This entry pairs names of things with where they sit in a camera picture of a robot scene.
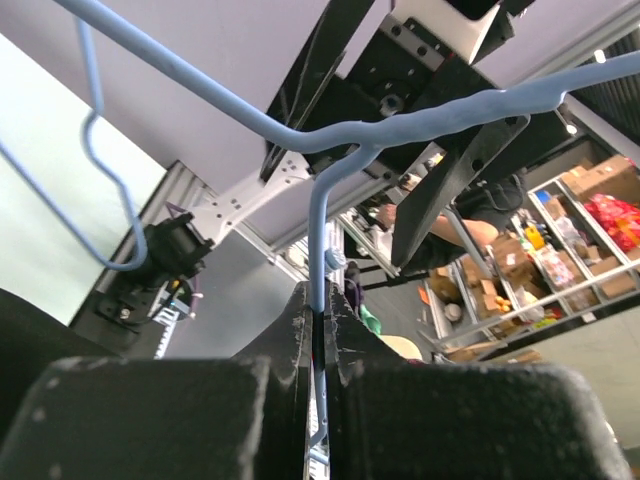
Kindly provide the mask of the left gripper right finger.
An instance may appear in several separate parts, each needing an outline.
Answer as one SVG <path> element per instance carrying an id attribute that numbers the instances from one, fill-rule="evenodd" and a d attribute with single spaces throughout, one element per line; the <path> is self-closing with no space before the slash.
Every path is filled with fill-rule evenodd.
<path id="1" fill-rule="evenodd" d="M 426 364 L 398 355 L 342 292 L 325 319 L 335 479 L 628 479 L 578 373 L 545 363 Z"/>

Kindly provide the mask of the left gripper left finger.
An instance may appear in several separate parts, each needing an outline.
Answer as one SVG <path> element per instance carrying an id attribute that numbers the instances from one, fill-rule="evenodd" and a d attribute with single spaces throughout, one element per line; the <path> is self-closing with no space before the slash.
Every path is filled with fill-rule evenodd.
<path id="1" fill-rule="evenodd" d="M 302 479 L 311 312 L 299 283 L 229 359 L 127 360 L 1 295 L 5 479 Z"/>

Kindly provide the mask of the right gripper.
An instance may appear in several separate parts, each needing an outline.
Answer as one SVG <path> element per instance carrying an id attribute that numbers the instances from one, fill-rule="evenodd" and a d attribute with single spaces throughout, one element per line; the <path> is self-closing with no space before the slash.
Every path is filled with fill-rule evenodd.
<path id="1" fill-rule="evenodd" d="M 327 3 L 268 116 L 295 130 L 312 131 L 345 121 L 377 122 L 495 87 L 415 17 L 404 22 L 386 17 L 351 71 L 344 77 L 335 74 L 372 5 Z M 399 203 L 390 257 L 394 267 L 406 267 L 441 211 L 529 122 L 528 115 L 518 115 L 479 127 L 465 149 L 448 152 Z"/>

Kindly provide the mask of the light blue wire hanger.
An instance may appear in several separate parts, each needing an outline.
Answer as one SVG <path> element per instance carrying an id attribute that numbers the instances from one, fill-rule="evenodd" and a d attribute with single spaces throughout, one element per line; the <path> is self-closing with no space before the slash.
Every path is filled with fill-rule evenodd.
<path id="1" fill-rule="evenodd" d="M 134 240 L 134 250 L 129 261 L 126 263 L 117 263 L 102 255 L 90 240 L 81 232 L 72 219 L 63 211 L 63 209 L 55 203 L 51 196 L 44 190 L 43 186 L 31 176 L 23 163 L 16 158 L 4 143 L 1 143 L 1 155 L 95 260 L 101 263 L 108 270 L 118 272 L 133 271 L 143 265 L 148 255 L 148 245 L 144 234 L 144 227 L 137 214 L 130 189 L 117 172 L 99 157 L 94 147 L 94 129 L 98 120 L 103 117 L 105 110 L 104 94 L 100 81 L 97 55 L 92 39 L 91 28 L 79 17 L 75 17 L 74 21 L 91 99 L 91 109 L 81 123 L 80 143 L 87 159 L 117 187 L 124 213 L 129 221 Z"/>

